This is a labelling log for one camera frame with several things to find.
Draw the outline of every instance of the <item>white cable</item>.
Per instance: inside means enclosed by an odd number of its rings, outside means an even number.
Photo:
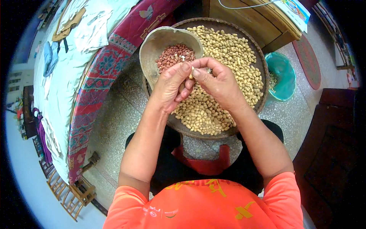
[[[267,3],[263,3],[263,4],[260,4],[260,5],[253,5],[253,6],[239,7],[239,8],[226,7],[226,6],[224,6],[224,5],[221,3],[221,1],[220,1],[220,0],[219,0],[219,3],[220,3],[220,5],[221,5],[222,7],[226,8],[226,9],[230,9],[230,10],[238,10],[238,9],[253,8],[253,7],[257,7],[257,6],[261,6],[261,5],[267,5],[267,4],[272,3],[272,2],[274,2],[274,1],[280,1],[280,0],[271,0],[271,1],[267,2]]]

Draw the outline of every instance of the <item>dark wooden door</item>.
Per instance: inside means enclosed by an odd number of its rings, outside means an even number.
[[[302,204],[317,228],[330,228],[341,211],[349,174],[359,157],[353,97],[350,90],[324,89],[294,159]]]

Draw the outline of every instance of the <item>paper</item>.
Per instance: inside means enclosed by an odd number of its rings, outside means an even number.
[[[278,6],[301,31],[307,33],[310,13],[298,0],[274,1],[273,4]]]

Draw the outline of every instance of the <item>hand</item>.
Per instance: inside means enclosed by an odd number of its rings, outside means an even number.
[[[224,110],[230,112],[242,100],[245,102],[243,105],[247,105],[235,76],[229,67],[211,57],[194,60],[191,64],[195,68],[192,76],[207,93],[213,96]],[[200,69],[204,67],[212,69],[213,76]]]
[[[185,100],[192,92],[194,80],[188,77],[191,72],[192,65],[188,62],[175,64],[163,71],[155,84],[150,100],[154,101],[155,106],[158,106],[163,113],[170,114],[180,101]]]

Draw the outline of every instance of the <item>floor mat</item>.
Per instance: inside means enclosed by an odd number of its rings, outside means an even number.
[[[304,35],[299,41],[293,41],[292,44],[294,45],[307,81],[314,90],[318,90],[321,74],[318,59],[315,56],[313,48]]]

